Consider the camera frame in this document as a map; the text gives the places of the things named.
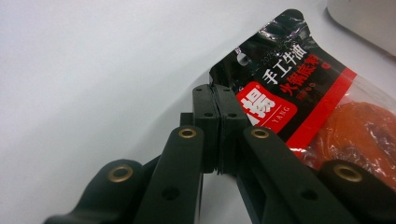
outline orange food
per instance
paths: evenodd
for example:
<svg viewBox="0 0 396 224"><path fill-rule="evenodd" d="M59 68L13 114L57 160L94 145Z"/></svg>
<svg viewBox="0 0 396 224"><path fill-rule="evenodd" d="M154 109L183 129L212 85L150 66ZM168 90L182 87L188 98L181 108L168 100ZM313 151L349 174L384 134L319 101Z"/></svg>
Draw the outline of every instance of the orange food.
<svg viewBox="0 0 396 224"><path fill-rule="evenodd" d="M396 116L368 103L337 106L311 144L317 159L341 159L365 168L396 189Z"/></svg>

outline logo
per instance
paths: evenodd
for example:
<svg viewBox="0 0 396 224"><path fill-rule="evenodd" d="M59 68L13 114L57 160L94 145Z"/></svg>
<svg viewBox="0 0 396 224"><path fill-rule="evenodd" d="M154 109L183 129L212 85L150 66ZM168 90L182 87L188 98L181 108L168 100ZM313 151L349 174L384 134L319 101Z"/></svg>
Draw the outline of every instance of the logo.
<svg viewBox="0 0 396 224"><path fill-rule="evenodd" d="M273 95L256 81L248 83L236 98L254 126L263 126L275 133L297 112L297 106Z"/></svg>

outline plastic food bag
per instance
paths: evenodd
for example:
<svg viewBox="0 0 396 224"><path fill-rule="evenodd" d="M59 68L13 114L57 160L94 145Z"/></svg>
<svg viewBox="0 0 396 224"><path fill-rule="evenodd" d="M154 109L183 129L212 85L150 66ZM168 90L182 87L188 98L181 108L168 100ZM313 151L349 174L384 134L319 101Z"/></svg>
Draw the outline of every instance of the plastic food bag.
<svg viewBox="0 0 396 224"><path fill-rule="evenodd" d="M394 100L321 49L300 11L280 14L210 75L305 164L352 161L396 189Z"/></svg>

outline transparent plastic window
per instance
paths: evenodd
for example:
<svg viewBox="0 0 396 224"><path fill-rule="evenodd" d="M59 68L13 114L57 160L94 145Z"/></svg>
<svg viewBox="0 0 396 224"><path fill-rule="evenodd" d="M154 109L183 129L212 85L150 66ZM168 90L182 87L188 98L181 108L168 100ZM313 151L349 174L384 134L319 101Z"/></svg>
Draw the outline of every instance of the transparent plastic window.
<svg viewBox="0 0 396 224"><path fill-rule="evenodd" d="M300 159L315 169L354 162L396 190L395 111L394 99L357 76Z"/></svg>

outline white background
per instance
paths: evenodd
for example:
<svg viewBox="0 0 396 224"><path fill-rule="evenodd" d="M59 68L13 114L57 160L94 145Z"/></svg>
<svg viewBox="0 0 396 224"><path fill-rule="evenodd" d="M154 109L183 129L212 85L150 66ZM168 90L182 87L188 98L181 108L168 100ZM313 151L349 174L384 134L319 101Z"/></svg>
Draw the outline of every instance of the white background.
<svg viewBox="0 0 396 224"><path fill-rule="evenodd" d="M0 222L68 213L108 162L158 156L210 67L288 8L304 13L323 49L394 97L395 58L326 6L0 0ZM230 177L205 176L201 223L250 223Z"/></svg>

